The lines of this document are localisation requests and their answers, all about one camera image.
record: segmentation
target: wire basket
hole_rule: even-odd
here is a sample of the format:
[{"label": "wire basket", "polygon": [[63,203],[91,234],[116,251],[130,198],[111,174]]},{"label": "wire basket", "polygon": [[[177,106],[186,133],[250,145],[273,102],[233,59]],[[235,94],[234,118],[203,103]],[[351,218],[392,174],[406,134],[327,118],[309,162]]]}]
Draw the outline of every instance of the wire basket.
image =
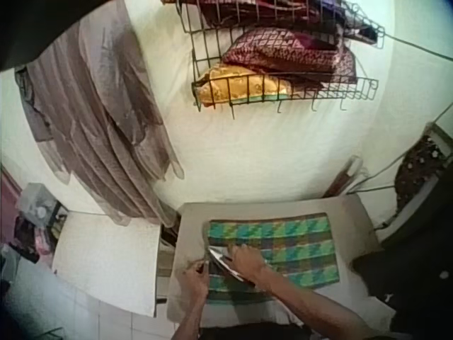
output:
[{"label": "wire basket", "polygon": [[[333,9],[328,10],[321,2],[314,0],[300,0],[289,11],[278,6],[280,1],[273,0],[273,6],[263,10],[256,0],[177,0],[176,9],[180,16],[183,30],[189,33],[193,46],[193,77],[192,83],[195,104],[198,110],[203,106],[211,106],[228,103],[234,114],[233,106],[267,102],[293,100],[320,100],[339,99],[343,109],[343,100],[373,100],[379,81],[361,76],[339,75],[332,76],[329,73],[313,72],[266,72],[265,74],[254,73],[243,76],[226,76],[216,79],[200,79],[200,77],[212,66],[222,60],[222,55],[233,45],[234,41],[249,30],[259,27],[288,28],[298,32],[309,33],[316,39],[335,44],[338,40],[338,26],[342,27],[342,37],[345,44],[349,40],[359,40],[375,47],[383,47],[385,29],[371,21],[363,13],[357,4],[351,4],[343,0],[329,0],[335,4]],[[318,8],[313,3],[320,3]],[[246,96],[237,98],[231,92],[231,83],[238,77],[242,77],[242,84],[247,84]],[[262,93],[254,93],[251,96],[249,84],[251,77],[262,77]],[[265,90],[265,77],[274,77],[278,81],[278,91],[268,95]],[[280,79],[283,77],[290,84],[290,91],[281,93]],[[322,86],[298,86],[294,78],[320,79]],[[214,98],[214,83],[224,82],[227,88],[227,96],[220,101]],[[200,100],[198,89],[203,84],[209,86],[211,101],[207,104]]]}]

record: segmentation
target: plaid cloth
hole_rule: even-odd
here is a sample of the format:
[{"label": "plaid cloth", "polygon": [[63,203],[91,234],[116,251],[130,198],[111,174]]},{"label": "plaid cloth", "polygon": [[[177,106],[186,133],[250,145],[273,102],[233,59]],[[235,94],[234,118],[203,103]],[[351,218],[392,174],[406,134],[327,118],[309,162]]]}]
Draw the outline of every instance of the plaid cloth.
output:
[{"label": "plaid cloth", "polygon": [[[340,280],[331,226],[323,213],[274,220],[213,220],[207,238],[210,246],[247,244],[260,249],[274,270],[300,287],[320,288]],[[270,299],[210,262],[208,303],[244,305]]]}]

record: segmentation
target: white wall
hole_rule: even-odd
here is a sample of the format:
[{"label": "white wall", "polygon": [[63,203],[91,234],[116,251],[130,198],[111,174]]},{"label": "white wall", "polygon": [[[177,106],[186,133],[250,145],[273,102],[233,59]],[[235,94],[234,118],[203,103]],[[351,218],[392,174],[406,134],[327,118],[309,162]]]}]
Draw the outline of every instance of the white wall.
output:
[{"label": "white wall", "polygon": [[[446,0],[395,0],[395,36],[453,57],[453,6]],[[453,101],[453,62],[394,43],[389,80],[363,149],[371,174],[420,137],[426,123]],[[453,109],[438,122],[453,135]],[[368,186],[390,184],[398,164]]]},{"label": "white wall", "polygon": [[[359,2],[389,33],[453,55],[453,14],[446,1]],[[182,33],[174,6],[131,0],[127,7],[186,170],[184,181],[169,174],[167,182],[157,185],[161,197],[175,208],[188,201],[285,200],[319,194],[349,155],[361,150],[373,173],[414,142],[426,121],[453,97],[452,63],[387,39],[382,51],[352,45],[370,76],[380,80],[374,102],[347,102],[346,112],[339,110],[338,102],[318,103],[318,112],[311,112],[307,102],[286,103],[282,115],[272,104],[254,104],[238,108],[236,120],[227,106],[198,113],[189,89],[190,38]],[[44,183],[70,210],[100,213],[74,177],[65,186],[45,163],[26,122],[13,72],[4,72],[0,80],[1,156],[15,180],[22,186]],[[442,124],[450,123],[453,131],[448,118]],[[390,171],[376,183],[392,180]]]}]

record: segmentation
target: yellow cloth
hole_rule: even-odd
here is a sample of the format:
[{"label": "yellow cloth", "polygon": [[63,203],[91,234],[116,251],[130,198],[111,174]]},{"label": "yellow cloth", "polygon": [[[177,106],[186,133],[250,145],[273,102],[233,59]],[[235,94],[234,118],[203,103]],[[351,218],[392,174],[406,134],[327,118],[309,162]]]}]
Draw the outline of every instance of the yellow cloth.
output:
[{"label": "yellow cloth", "polygon": [[245,67],[217,64],[197,81],[198,98],[204,104],[227,103],[230,99],[231,101],[247,100],[247,78],[250,98],[262,95],[276,96],[278,93],[287,96],[292,93],[291,84],[286,80],[281,79],[279,86],[279,79],[274,76],[256,74]]}]

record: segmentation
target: clothes iron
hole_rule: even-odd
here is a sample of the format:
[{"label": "clothes iron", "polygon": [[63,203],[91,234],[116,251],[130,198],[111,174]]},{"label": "clothes iron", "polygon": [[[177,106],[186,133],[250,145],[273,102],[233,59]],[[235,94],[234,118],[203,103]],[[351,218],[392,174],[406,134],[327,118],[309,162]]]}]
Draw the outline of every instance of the clothes iron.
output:
[{"label": "clothes iron", "polygon": [[228,248],[226,248],[225,246],[210,246],[208,248],[208,251],[214,263],[218,267],[220,267],[223,271],[233,276],[236,280],[251,285],[252,287],[255,287],[255,285],[252,282],[244,278],[240,273],[238,273],[229,266],[228,261],[232,261],[232,259],[229,255]]}]

